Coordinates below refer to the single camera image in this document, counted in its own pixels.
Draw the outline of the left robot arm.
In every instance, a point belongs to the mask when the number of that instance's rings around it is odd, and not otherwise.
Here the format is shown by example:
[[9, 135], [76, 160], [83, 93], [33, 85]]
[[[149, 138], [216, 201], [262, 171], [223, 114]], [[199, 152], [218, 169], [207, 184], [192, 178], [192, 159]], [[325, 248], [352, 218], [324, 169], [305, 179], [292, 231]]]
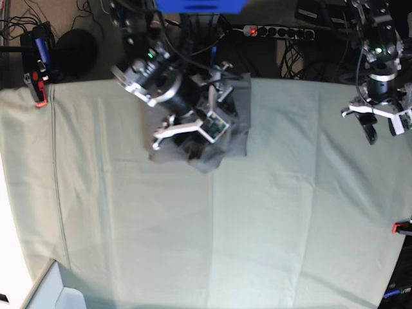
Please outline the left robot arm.
[[360, 55], [355, 70], [357, 96], [341, 111], [354, 114], [369, 144], [377, 141], [377, 117], [388, 120], [393, 136], [411, 129], [411, 84], [397, 87], [404, 43], [395, 29], [387, 1], [349, 1], [356, 11]]

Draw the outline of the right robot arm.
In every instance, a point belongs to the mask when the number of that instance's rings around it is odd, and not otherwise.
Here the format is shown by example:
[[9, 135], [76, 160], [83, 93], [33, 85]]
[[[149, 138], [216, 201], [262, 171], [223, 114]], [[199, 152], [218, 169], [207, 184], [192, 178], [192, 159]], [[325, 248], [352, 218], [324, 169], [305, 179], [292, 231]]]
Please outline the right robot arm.
[[151, 147], [178, 147], [190, 159], [214, 150], [232, 125], [231, 65], [200, 60], [192, 12], [180, 12], [177, 37], [157, 1], [112, 1], [112, 23], [122, 36], [124, 58], [112, 69], [118, 83], [149, 108], [166, 111]]

